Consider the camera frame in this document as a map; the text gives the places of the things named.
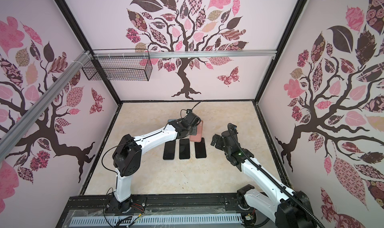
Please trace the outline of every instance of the black smartphone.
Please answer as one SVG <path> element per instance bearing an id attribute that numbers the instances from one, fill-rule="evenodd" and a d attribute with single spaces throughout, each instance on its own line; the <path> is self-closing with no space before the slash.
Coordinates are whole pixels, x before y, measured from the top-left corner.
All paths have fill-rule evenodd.
<path id="1" fill-rule="evenodd" d="M 195 142 L 195 154 L 196 158 L 207 158 L 207 151 L 205 150 L 204 138 L 201 138 L 200 142 Z"/>
<path id="2" fill-rule="evenodd" d="M 167 141 L 164 145 L 163 160 L 173 160 L 175 158 L 176 140 Z"/>
<path id="3" fill-rule="evenodd" d="M 187 160 L 189 159 L 190 152 L 189 152 L 189 139 L 180 139 L 179 144 L 179 159 L 180 160 Z"/>

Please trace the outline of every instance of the butterfly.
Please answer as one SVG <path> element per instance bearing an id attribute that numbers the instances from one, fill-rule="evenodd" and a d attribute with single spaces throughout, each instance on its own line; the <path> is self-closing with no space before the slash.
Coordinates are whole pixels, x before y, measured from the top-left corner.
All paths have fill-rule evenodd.
<path id="1" fill-rule="evenodd" d="M 95 103 L 91 106 L 91 109 L 89 110 L 90 114 L 95 113 L 96 111 L 97 112 L 102 111 L 103 106 L 100 103 L 102 103 L 103 99 L 105 99 L 101 95 L 98 95 L 93 88 L 92 88 L 92 96 L 93 96 L 93 99 L 95 100 Z"/>
<path id="2" fill-rule="evenodd" d="M 217 78 L 224 82 L 229 87 L 229 84 L 235 81 L 239 81 L 238 67 L 234 68 L 229 76 L 218 76 Z"/>

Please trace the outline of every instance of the silver metal bar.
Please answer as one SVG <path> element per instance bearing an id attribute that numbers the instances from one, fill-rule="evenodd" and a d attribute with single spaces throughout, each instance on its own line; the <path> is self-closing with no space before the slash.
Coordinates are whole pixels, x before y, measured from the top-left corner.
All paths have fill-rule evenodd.
<path id="1" fill-rule="evenodd" d="M 55 83 L 36 101 L 35 104 L 22 116 L 22 118 L 0 140 L 0 162 L 10 153 L 17 142 L 31 128 L 44 110 L 51 104 L 57 94 L 64 88 L 70 79 L 79 71 L 82 64 L 89 61 L 89 51 L 81 53 L 74 62 L 62 73 Z"/>
<path id="2" fill-rule="evenodd" d="M 147 56 L 144 52 L 129 53 L 105 53 L 106 51 L 94 51 L 94 57 L 126 57 Z M 150 52 L 150 58 L 189 58 L 189 57 L 219 57 L 219 56 L 275 56 L 276 50 L 242 50 L 242 51 L 181 51 L 181 52 Z"/>

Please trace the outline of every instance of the wire basket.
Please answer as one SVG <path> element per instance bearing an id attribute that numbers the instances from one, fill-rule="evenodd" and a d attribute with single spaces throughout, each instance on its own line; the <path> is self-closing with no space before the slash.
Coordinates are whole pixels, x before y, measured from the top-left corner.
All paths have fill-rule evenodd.
<path id="1" fill-rule="evenodd" d="M 129 56 L 124 53 L 95 54 L 93 60 L 84 64 L 82 69 L 90 81 L 102 79 L 96 68 L 102 68 L 108 80 L 149 81 L 152 64 L 148 49 L 132 50 L 139 52 L 137 56 L 132 53 Z"/>

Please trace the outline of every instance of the pink wall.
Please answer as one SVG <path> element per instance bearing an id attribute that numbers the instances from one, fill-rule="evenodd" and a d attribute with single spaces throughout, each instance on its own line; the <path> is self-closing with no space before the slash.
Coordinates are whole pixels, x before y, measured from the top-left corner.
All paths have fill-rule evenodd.
<path id="1" fill-rule="evenodd" d="M 309 0 L 261 100 L 326 227 L 384 222 L 384 0 Z"/>
<path id="2" fill-rule="evenodd" d="M 83 49 L 53 0 L 0 0 L 0 8 L 3 136 Z M 56 225 L 115 111 L 101 81 L 80 71 L 68 83 L 0 164 L 2 227 Z"/>
<path id="3" fill-rule="evenodd" d="M 172 5 L 167 7 L 164 4 L 168 1 Z M 297 2 L 195 1 L 151 0 L 158 5 L 146 6 L 142 0 L 66 0 L 92 48 L 148 48 L 153 52 L 205 51 L 209 46 L 214 46 L 213 51 L 273 50 Z M 180 10 L 190 11 L 190 19 L 178 15 Z M 112 81 L 112 84 L 122 100 L 254 99 L 270 63 L 269 56 L 231 57 L 223 62 L 200 58 L 193 60 L 199 65 L 197 68 L 189 66 L 191 60 L 182 59 L 178 66 L 176 58 L 152 59 L 148 82 Z M 170 66 L 165 69 L 159 62 L 169 62 Z M 236 67 L 238 74 L 230 76 Z"/>

